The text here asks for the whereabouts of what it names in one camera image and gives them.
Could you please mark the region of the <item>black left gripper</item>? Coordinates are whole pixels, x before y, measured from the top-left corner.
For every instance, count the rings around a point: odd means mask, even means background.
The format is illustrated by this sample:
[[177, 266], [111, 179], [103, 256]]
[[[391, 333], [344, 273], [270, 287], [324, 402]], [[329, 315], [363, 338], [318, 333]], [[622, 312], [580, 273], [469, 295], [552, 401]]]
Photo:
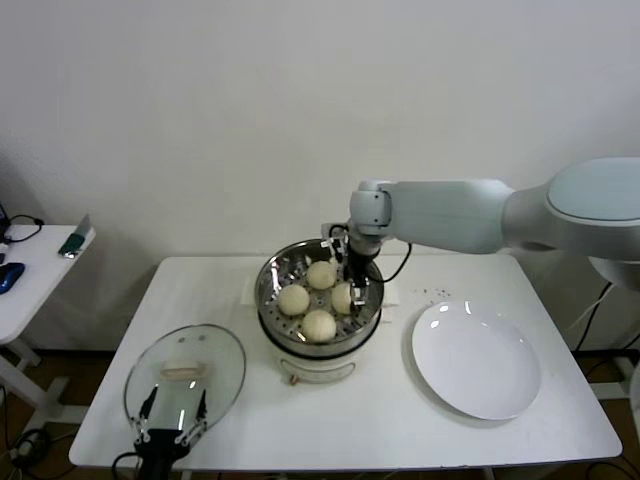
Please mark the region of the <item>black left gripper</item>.
[[134, 450], [141, 459], [137, 478], [140, 480], [167, 480], [173, 464], [186, 457], [207, 430], [206, 390], [200, 394], [193, 421], [180, 424], [179, 430], [151, 429], [147, 426], [158, 393], [155, 385], [142, 402], [136, 417], [131, 417], [135, 433]]

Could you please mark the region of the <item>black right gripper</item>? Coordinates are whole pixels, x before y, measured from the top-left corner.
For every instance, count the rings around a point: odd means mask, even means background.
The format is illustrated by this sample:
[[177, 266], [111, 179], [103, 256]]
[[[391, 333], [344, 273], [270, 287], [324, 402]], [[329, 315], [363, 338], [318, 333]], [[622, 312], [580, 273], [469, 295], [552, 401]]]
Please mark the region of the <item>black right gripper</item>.
[[352, 311], [360, 311], [368, 298], [368, 271], [369, 265], [378, 256], [378, 249], [373, 247], [353, 246], [347, 244], [346, 264], [343, 275], [350, 285], [350, 302]]

